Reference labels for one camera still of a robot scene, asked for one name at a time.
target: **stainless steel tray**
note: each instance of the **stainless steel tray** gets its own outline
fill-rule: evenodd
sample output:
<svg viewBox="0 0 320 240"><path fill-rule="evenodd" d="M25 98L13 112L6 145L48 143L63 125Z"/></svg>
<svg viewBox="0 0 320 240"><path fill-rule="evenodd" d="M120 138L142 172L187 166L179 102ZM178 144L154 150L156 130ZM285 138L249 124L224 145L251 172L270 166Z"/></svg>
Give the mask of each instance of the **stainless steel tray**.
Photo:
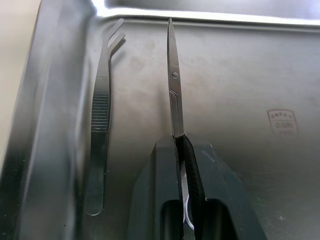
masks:
<svg viewBox="0 0 320 240"><path fill-rule="evenodd" d="M292 18L252 16L243 14L277 13L228 2L227 12L242 15L214 13L221 4L42 1L2 166L0 196L10 202L1 206L2 233L126 239L135 179L171 133L173 17L185 129L235 171L268 239L319 236L320 23L293 19L296 8L278 14ZM104 30L120 17L126 37L111 63L105 207L83 216L93 81Z"/></svg>

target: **scissor blade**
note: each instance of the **scissor blade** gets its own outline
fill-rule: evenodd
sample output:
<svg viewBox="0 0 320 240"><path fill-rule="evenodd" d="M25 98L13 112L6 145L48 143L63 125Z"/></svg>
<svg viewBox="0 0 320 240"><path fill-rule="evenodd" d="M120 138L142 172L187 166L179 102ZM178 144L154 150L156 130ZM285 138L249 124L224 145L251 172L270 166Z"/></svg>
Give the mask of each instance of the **scissor blade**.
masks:
<svg viewBox="0 0 320 240"><path fill-rule="evenodd" d="M184 120L178 51L174 25L171 18L169 19L167 34L167 63L172 135L174 138L178 138L184 135Z"/></svg>

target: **stamped mark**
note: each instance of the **stamped mark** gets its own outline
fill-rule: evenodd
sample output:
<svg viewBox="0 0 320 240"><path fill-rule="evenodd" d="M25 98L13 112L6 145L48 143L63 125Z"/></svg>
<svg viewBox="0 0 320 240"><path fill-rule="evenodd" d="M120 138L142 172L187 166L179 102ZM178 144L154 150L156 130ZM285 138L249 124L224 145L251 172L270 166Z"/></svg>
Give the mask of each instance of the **stamped mark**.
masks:
<svg viewBox="0 0 320 240"><path fill-rule="evenodd" d="M287 138L298 136L299 128L294 111L289 109L271 109L266 112L274 134Z"/></svg>

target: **scissors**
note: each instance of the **scissors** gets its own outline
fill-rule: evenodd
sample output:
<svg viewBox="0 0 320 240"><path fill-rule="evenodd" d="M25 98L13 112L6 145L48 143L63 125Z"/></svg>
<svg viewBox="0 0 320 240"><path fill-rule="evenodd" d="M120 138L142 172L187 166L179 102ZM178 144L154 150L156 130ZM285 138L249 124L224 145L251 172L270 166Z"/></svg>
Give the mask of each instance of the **scissors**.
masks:
<svg viewBox="0 0 320 240"><path fill-rule="evenodd" d="M135 182L127 239L267 240L241 181L210 143L184 132L171 18L167 65L172 135L156 142Z"/></svg>

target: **forceps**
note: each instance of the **forceps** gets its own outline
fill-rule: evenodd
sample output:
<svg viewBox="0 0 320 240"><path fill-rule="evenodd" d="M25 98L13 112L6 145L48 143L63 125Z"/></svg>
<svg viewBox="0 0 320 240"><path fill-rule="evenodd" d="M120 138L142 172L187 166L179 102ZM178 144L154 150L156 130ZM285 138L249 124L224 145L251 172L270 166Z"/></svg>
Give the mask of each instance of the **forceps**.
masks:
<svg viewBox="0 0 320 240"><path fill-rule="evenodd" d="M85 212L94 216L104 207L107 146L111 113L111 56L118 49L125 33L122 32L108 47L110 38L124 23L119 19L106 34L94 83L91 112L91 152L86 192Z"/></svg>

